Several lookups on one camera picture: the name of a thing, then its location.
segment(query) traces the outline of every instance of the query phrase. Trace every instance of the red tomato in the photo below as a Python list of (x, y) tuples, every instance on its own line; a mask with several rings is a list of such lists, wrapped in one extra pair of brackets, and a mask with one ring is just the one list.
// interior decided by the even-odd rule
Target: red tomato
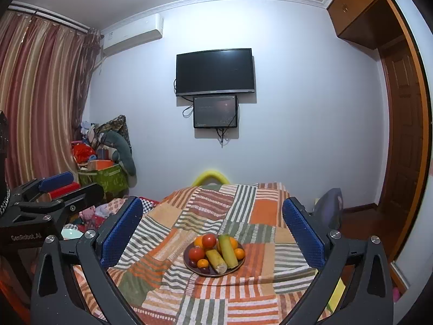
[(207, 233), (203, 236), (201, 242), (204, 248), (211, 249), (217, 244), (217, 237), (213, 233)]
[(204, 250), (201, 247), (193, 247), (189, 250), (188, 256), (191, 260), (198, 262), (200, 259), (204, 259)]

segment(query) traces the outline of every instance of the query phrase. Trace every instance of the orange box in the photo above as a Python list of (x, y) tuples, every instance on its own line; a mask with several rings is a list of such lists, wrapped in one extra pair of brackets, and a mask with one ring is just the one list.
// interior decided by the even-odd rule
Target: orange box
[(87, 165), (87, 169), (89, 171), (97, 171), (103, 170), (105, 168), (109, 168), (114, 165), (114, 162), (111, 160), (92, 160), (89, 161), (89, 165)]

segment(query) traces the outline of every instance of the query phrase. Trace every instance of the green storage box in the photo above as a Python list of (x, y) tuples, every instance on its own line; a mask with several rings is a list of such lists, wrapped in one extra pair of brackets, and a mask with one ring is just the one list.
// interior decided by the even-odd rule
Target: green storage box
[(119, 164), (97, 171), (79, 170), (78, 178), (82, 186), (99, 183), (105, 193), (117, 194), (128, 188), (126, 173)]

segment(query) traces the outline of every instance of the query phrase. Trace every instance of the orange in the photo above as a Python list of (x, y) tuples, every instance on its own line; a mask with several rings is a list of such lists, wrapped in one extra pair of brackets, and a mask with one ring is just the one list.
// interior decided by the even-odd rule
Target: orange
[(235, 255), (237, 260), (242, 260), (245, 258), (245, 251), (242, 248), (236, 248)]
[(200, 259), (197, 262), (197, 267), (200, 269), (202, 267), (208, 267), (209, 266), (209, 262), (207, 261), (207, 259)]
[(230, 243), (232, 244), (233, 249), (238, 247), (238, 241), (236, 241), (233, 237), (230, 237)]
[(203, 248), (203, 236), (198, 236), (195, 240), (194, 240), (194, 245), (195, 246), (199, 246), (200, 248)]

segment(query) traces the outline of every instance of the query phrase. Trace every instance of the sheer curtain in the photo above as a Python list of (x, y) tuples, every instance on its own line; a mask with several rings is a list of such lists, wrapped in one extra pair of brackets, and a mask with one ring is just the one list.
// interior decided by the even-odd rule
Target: sheer curtain
[(9, 122), (6, 180), (76, 173), (70, 142), (81, 122), (100, 34), (6, 11), (0, 20), (0, 110)]

